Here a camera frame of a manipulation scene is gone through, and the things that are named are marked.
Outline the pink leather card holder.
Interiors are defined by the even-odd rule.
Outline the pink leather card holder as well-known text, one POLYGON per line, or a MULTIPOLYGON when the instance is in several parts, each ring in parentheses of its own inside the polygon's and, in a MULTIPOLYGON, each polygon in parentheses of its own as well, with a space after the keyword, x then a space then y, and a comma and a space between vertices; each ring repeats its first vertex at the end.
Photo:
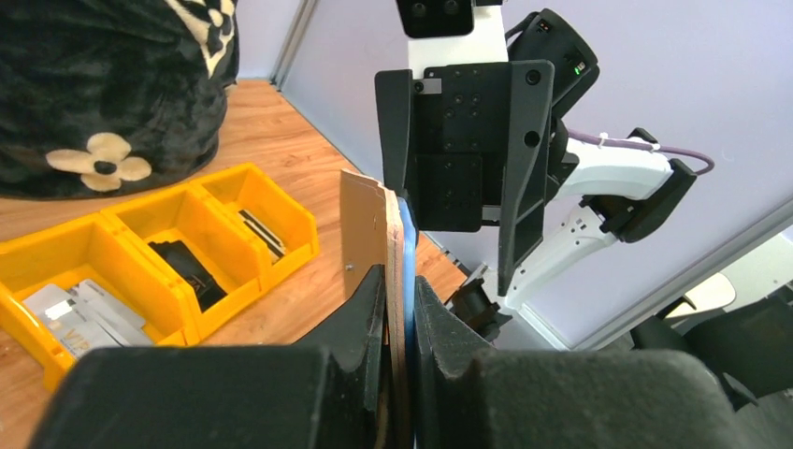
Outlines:
POLYGON ((339 181, 344 285, 348 293, 364 270, 384 271, 386 336, 391 360, 391 417, 398 448, 415 445, 411 411, 412 296, 415 236, 405 232, 397 194, 370 176, 343 169, 339 181))

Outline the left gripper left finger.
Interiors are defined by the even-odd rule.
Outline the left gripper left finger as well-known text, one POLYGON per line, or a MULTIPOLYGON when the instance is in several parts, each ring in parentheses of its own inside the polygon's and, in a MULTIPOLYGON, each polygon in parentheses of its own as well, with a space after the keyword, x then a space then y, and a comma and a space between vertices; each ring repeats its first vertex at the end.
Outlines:
POLYGON ((34 448, 383 448, 385 274, 290 345, 94 350, 34 448))

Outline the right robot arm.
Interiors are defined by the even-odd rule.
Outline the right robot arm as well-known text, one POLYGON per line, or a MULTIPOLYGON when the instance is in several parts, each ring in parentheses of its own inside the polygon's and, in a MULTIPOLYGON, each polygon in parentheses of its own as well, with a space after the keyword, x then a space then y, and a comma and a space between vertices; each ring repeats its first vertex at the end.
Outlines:
POLYGON ((584 257, 658 230, 698 178, 644 129, 590 136, 564 115, 598 57, 560 15, 511 29, 499 1, 400 1, 409 64, 375 76, 384 184, 419 230, 498 230, 497 262, 452 295, 480 336, 526 318, 529 297, 584 257))

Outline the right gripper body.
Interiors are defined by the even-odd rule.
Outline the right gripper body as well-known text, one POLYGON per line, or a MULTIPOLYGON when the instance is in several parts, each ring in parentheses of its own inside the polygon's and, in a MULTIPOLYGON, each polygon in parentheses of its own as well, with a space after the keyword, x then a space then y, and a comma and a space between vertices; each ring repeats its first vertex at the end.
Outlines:
POLYGON ((423 231, 496 225, 500 296, 542 239, 554 77, 530 60, 374 78, 385 186, 423 231))

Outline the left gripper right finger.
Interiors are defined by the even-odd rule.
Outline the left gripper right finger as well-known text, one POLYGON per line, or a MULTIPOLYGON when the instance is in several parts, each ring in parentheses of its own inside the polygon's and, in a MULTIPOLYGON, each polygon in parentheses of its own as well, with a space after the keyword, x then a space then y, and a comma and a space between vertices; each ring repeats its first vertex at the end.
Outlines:
POLYGON ((746 448, 714 376, 672 351, 499 350, 415 282, 422 448, 746 448))

